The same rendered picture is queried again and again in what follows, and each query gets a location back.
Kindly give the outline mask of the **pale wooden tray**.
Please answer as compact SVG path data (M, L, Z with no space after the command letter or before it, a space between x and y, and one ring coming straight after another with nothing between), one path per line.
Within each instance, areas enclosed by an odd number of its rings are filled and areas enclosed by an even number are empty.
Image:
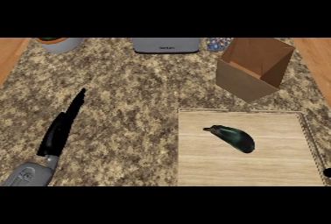
M301 112L178 110L181 186L323 186L323 169Z

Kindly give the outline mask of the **dark green eggplant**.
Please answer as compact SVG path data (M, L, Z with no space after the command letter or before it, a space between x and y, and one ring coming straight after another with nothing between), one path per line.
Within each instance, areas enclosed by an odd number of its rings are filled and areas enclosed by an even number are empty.
M223 125L212 125L202 130L209 131L242 153L254 151L254 139L242 130Z

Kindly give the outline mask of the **brown cardboard box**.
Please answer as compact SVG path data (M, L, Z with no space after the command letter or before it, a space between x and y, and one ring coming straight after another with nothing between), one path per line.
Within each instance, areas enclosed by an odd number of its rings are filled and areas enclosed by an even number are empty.
M217 86L245 102L274 93L293 51L274 38L233 38L217 61Z

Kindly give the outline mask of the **blue patterned container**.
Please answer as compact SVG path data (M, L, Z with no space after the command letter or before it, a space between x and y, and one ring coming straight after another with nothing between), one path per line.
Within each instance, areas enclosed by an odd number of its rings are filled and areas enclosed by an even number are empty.
M224 51L231 43L231 40L231 38L206 38L206 50Z

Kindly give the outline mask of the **grey flat appliance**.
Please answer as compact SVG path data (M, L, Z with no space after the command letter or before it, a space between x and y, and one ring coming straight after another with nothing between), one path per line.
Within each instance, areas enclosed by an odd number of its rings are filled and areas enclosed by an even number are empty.
M199 38L132 38L135 53L196 53Z

